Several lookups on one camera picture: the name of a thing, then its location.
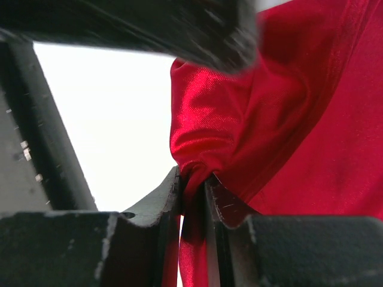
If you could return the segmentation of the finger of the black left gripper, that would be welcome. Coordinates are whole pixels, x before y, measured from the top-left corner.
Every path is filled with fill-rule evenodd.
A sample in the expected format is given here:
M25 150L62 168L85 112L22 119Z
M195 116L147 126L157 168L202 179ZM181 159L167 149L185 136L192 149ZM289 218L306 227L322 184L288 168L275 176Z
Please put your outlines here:
M254 1L2 1L8 38L148 51L235 74L256 60Z

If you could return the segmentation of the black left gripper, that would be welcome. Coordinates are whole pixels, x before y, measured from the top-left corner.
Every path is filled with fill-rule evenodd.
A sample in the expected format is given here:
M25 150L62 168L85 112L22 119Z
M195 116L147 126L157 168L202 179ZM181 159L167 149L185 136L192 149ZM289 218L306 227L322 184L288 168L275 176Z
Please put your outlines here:
M97 207L30 42L1 38L1 211Z

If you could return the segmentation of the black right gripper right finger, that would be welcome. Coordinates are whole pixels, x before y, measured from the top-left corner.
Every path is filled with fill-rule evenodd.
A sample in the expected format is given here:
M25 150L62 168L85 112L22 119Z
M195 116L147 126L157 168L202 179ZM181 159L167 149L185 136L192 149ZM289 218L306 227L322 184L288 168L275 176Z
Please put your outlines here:
M382 222L263 216L215 177L203 186L209 286L381 286Z

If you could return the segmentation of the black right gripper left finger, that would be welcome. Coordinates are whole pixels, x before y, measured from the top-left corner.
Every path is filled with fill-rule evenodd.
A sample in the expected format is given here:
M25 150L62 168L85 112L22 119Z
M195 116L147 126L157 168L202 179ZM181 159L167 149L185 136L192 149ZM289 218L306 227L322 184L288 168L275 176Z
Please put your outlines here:
M124 212L1 214L2 286L176 286L180 174Z

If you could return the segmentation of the red cloth napkin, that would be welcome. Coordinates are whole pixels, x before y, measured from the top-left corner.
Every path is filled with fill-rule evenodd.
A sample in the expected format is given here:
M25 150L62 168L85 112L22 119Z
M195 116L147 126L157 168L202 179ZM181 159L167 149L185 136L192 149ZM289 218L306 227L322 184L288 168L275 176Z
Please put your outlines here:
M260 18L243 74L171 66L184 286L208 284L197 188L210 175L264 215L382 218L382 2L290 1Z

